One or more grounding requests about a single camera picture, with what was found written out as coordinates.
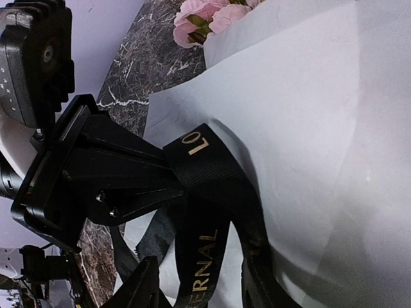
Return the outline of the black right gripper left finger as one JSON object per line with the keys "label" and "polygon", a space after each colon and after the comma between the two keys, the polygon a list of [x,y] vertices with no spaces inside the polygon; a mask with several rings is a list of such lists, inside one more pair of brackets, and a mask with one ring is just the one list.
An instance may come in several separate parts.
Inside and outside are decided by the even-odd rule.
{"label": "black right gripper left finger", "polygon": [[112,297],[112,307],[158,307],[159,265],[146,257]]}

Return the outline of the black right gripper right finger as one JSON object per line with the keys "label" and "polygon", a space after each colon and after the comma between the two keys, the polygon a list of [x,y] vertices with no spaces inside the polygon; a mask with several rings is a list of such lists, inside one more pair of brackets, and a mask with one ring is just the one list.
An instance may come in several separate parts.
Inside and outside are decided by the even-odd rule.
{"label": "black right gripper right finger", "polygon": [[245,255],[241,269],[243,307],[301,307],[275,279],[269,252],[251,250]]}

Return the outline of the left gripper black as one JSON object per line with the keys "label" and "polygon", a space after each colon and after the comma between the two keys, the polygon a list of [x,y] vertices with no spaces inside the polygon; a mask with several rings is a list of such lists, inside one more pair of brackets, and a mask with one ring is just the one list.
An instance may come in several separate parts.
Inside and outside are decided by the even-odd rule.
{"label": "left gripper black", "polygon": [[91,94],[73,98],[11,207],[18,224],[73,253],[86,219],[114,227],[184,199],[162,150],[97,112]]}

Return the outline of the black ribbon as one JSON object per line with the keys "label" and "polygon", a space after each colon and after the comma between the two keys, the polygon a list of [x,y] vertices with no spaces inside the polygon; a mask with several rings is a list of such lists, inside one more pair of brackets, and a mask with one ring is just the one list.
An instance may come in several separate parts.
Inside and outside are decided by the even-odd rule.
{"label": "black ribbon", "polygon": [[184,199],[157,210],[136,254],[162,261],[174,246],[180,280],[175,305],[206,307],[220,276],[231,225],[240,238],[243,260],[251,250],[270,253],[261,202],[208,125],[171,142],[163,152],[184,188]]}

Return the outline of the small pink fake rose stem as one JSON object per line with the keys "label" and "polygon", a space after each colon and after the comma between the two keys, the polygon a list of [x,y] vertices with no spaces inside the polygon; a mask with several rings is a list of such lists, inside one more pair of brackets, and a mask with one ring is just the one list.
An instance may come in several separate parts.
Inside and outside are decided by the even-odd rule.
{"label": "small pink fake rose stem", "polygon": [[173,39],[185,49],[202,46],[255,9],[261,1],[189,0],[176,13]]}

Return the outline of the translucent white wrapping paper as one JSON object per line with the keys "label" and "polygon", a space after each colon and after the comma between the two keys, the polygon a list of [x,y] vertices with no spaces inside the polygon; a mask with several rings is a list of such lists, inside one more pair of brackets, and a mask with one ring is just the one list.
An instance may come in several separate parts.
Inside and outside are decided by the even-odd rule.
{"label": "translucent white wrapping paper", "polygon": [[410,306],[410,2],[188,1],[206,70],[149,99],[145,139],[207,123],[257,186],[303,307]]}

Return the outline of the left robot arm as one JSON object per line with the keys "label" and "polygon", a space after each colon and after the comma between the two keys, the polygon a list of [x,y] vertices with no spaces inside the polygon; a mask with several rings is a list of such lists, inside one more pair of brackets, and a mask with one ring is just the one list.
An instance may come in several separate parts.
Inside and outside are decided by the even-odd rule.
{"label": "left robot arm", "polygon": [[14,218],[60,247],[1,250],[1,274],[21,279],[35,307],[48,306],[52,280],[67,280],[78,307],[93,307],[76,263],[84,223],[108,226],[122,286],[106,307],[169,307],[159,266],[178,234],[185,204],[161,151],[112,121],[94,98],[74,98],[21,178],[1,160],[1,194]]}

